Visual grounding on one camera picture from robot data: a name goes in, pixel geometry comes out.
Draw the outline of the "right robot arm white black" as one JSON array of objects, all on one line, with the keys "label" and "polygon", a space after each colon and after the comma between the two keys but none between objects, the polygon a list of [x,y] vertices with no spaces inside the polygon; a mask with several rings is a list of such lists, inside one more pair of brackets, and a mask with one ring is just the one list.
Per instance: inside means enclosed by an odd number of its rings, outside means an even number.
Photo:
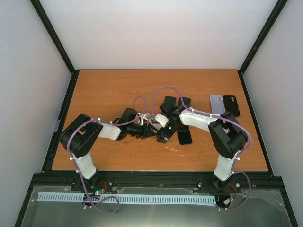
[{"label": "right robot arm white black", "polygon": [[149,120],[158,142],[166,143],[182,126],[193,126],[210,133],[218,152],[212,184],[221,191],[231,180],[234,163],[250,141],[248,133],[230,112],[206,113],[183,105],[172,106],[170,101],[162,103],[160,109],[161,113],[154,114]]}]

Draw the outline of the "blue-edged black smartphone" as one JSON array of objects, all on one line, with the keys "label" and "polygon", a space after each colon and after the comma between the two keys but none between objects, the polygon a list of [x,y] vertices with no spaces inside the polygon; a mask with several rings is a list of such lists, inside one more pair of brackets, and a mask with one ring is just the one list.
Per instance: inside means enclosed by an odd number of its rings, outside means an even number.
[{"label": "blue-edged black smartphone", "polygon": [[175,97],[165,96],[164,104],[166,106],[174,107],[174,106],[176,106],[176,101],[177,101],[177,99]]}]

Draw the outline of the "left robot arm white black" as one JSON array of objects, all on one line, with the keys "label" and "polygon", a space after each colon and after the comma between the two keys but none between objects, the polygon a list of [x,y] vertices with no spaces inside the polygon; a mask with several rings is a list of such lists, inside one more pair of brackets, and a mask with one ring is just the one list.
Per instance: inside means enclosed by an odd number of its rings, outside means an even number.
[{"label": "left robot arm white black", "polygon": [[81,183],[87,190],[98,186],[98,178],[94,176],[97,169],[90,156],[97,138],[120,141],[127,135],[137,139],[152,137],[156,131],[147,123],[149,117],[148,113],[126,108],[120,118],[105,123],[82,113],[61,133],[59,142],[71,154],[71,160],[83,177]]}]

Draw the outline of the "lilac phone case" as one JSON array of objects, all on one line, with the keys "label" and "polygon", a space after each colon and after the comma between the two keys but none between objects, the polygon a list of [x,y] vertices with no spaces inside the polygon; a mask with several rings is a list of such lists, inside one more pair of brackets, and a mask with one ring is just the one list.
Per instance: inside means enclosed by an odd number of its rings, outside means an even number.
[{"label": "lilac phone case", "polygon": [[210,95],[210,104],[213,114],[223,114],[225,112],[223,97],[221,95]]}]

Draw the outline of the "black phone case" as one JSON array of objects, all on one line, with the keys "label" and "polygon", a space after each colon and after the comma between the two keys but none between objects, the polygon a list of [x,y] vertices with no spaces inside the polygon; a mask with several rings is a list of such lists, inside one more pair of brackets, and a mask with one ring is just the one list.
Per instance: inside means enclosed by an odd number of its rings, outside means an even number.
[{"label": "black phone case", "polygon": [[227,112],[232,113],[235,117],[240,116],[240,110],[235,95],[224,95],[223,102]]}]

